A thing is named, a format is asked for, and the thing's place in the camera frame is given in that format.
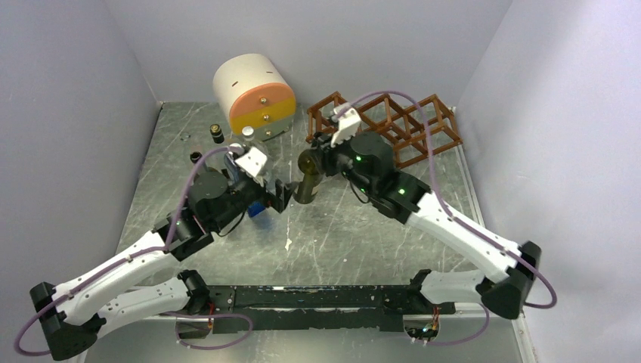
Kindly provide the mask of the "green wine bottle white label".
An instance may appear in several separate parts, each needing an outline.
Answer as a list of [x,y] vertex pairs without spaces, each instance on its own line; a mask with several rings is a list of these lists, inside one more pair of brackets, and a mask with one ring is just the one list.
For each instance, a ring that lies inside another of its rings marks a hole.
[[303,151],[298,158],[298,167],[303,178],[298,184],[294,199],[300,204],[310,204],[317,196],[317,188],[323,178],[318,158],[311,150]]

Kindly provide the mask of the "brown wooden wine rack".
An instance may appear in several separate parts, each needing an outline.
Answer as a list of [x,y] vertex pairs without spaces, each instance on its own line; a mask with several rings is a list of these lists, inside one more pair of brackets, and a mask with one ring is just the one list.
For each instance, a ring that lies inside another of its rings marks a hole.
[[379,95],[357,107],[360,132],[381,135],[391,146],[395,164],[403,169],[428,158],[428,146],[434,155],[463,143],[454,109],[436,94],[419,101],[427,116],[429,131],[415,106],[401,106],[388,94]]

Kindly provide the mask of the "blue square bottle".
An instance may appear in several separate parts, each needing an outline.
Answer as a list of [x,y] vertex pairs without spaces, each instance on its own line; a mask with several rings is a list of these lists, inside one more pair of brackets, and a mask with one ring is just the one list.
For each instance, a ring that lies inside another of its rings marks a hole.
[[[237,168],[236,163],[234,162],[234,154],[232,152],[227,152],[223,156],[223,162],[225,165],[225,168],[227,170],[227,173],[229,174],[229,179],[231,180],[231,184],[234,184],[240,180],[240,174],[239,174],[239,169]],[[253,218],[263,212],[265,210],[265,206],[259,202],[253,202],[247,207],[247,214],[250,218]]]

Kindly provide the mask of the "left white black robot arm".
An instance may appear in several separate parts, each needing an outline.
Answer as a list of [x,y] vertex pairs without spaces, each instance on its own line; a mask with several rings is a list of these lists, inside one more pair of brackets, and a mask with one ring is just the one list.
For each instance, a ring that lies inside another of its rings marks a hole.
[[197,271],[182,271],[152,287],[135,285],[201,251],[254,203],[284,211],[295,189],[296,183],[265,181],[245,171],[235,183],[216,170],[196,173],[179,208],[130,247],[70,281],[43,282],[31,289],[47,353],[64,361],[115,329],[151,315],[195,316],[210,310],[209,288]]

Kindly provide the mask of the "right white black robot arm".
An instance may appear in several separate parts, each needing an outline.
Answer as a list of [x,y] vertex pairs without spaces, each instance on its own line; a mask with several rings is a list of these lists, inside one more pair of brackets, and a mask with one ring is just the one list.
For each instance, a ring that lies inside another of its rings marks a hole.
[[392,146],[375,132],[335,142],[333,135],[314,135],[309,155],[321,175],[341,175],[363,191],[384,216],[430,234],[471,262],[463,272],[431,271],[408,293],[418,313],[435,304],[480,303],[501,318],[520,316],[535,280],[541,249],[520,245],[441,203],[435,189],[395,166]]

